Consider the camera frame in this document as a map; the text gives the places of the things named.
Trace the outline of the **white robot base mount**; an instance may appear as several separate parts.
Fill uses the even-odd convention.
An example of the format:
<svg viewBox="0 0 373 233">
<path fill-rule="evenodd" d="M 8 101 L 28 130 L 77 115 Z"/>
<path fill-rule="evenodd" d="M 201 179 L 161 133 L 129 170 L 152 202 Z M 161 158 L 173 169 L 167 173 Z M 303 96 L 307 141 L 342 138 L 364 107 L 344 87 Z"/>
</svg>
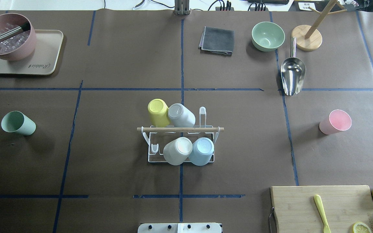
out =
<svg viewBox="0 0 373 233">
<path fill-rule="evenodd" d="M 222 233 L 221 223 L 144 223 L 140 224 L 138 233 Z"/>
</svg>

